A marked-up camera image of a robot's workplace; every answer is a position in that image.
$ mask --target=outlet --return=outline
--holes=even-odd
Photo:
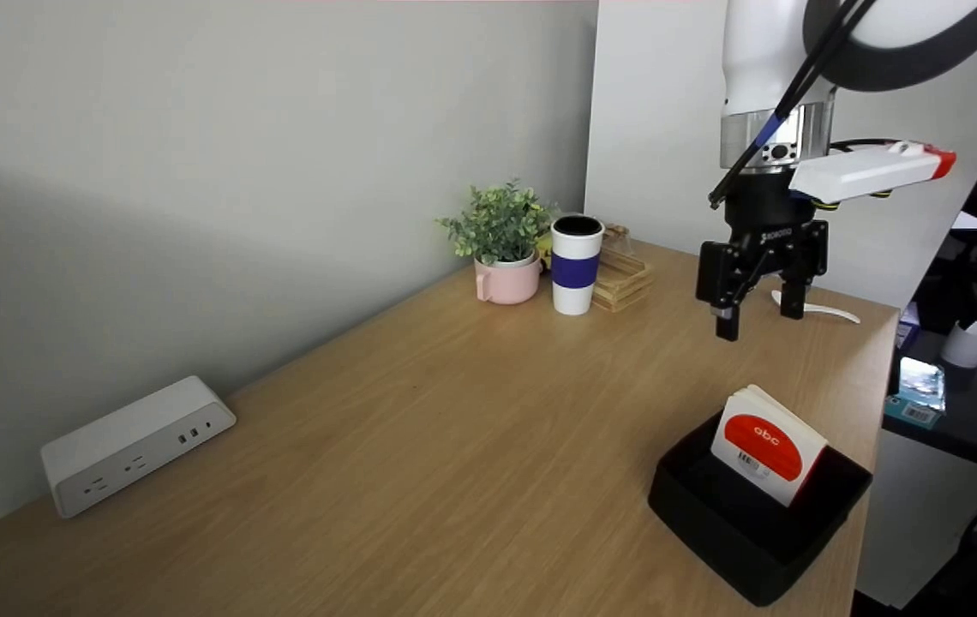
[[[237,416],[195,377],[116,407],[40,449],[55,511],[76,519],[232,425]]]

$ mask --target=potted plant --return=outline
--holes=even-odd
[[[519,305],[538,290],[538,247],[551,233],[548,205],[519,182],[473,190],[457,221],[438,221],[457,256],[476,265],[476,298]]]

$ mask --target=white cup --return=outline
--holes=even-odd
[[[974,369],[977,366],[977,321],[969,321],[968,329],[959,329],[956,321],[941,349],[941,360],[959,369]]]
[[[560,215],[551,227],[551,305],[560,314],[586,314],[592,305],[602,222]]]

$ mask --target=green plant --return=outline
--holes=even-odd
[[[519,182],[476,190],[457,221],[438,221],[457,256],[525,259],[551,231],[548,205]]]

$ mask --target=cup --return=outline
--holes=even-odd
[[[551,305],[560,314],[586,314],[592,305],[602,222],[560,215],[551,227]]]
[[[541,283],[541,259],[476,265],[476,298],[490,305],[520,305]]]
[[[969,321],[968,329],[959,329],[956,321],[941,349],[941,360],[959,369],[977,369],[977,321]]]

